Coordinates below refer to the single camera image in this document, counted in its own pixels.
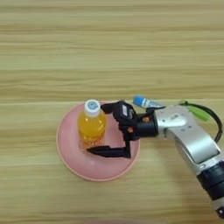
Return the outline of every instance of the pink plate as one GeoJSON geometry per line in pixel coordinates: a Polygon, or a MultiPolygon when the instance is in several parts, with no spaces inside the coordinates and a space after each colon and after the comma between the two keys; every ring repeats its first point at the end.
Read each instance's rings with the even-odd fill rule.
{"type": "MultiPolygon", "coordinates": [[[[84,104],[73,108],[62,120],[57,135],[59,154],[67,168],[78,176],[93,181],[108,181],[116,179],[127,172],[134,164],[140,148],[140,142],[131,142],[131,159],[105,158],[80,150],[77,129],[78,114],[84,109],[84,104]]],[[[122,132],[112,115],[107,115],[107,130],[105,144],[110,147],[124,145],[122,132]]]]}

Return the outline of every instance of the orange liquid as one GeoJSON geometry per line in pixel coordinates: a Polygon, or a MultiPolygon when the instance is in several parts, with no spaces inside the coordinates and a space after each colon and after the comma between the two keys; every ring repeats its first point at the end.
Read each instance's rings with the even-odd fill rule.
{"type": "Polygon", "coordinates": [[[78,118],[80,148],[82,150],[104,145],[106,116],[103,111],[97,117],[88,117],[81,112],[78,118]]]}

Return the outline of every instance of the bottle cap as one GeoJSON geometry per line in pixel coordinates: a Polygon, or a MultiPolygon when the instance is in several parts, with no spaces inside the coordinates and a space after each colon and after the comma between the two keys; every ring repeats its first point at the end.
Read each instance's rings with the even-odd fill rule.
{"type": "Polygon", "coordinates": [[[96,100],[88,100],[85,103],[84,112],[86,116],[96,117],[101,112],[101,104],[96,100]]]}
{"type": "Polygon", "coordinates": [[[144,102],[144,98],[141,95],[135,95],[133,98],[133,102],[139,106],[142,107],[143,102],[144,102]]]}

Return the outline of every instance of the plastic bottle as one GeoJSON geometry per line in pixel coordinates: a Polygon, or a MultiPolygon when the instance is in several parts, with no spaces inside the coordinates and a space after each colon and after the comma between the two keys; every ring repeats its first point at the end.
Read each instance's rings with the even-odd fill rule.
{"type": "Polygon", "coordinates": [[[152,100],[148,100],[141,95],[135,95],[133,97],[133,103],[137,106],[147,109],[147,108],[162,108],[163,105],[152,100]]]}
{"type": "Polygon", "coordinates": [[[79,145],[82,150],[104,145],[106,122],[101,104],[96,100],[86,101],[84,111],[78,117],[79,145]]]}

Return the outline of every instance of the bottle label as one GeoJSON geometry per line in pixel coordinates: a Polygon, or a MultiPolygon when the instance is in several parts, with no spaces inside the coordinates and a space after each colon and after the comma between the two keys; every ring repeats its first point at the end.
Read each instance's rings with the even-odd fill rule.
{"type": "Polygon", "coordinates": [[[82,150],[87,150],[96,146],[104,145],[104,134],[98,137],[87,137],[80,133],[79,146],[82,150]]]}

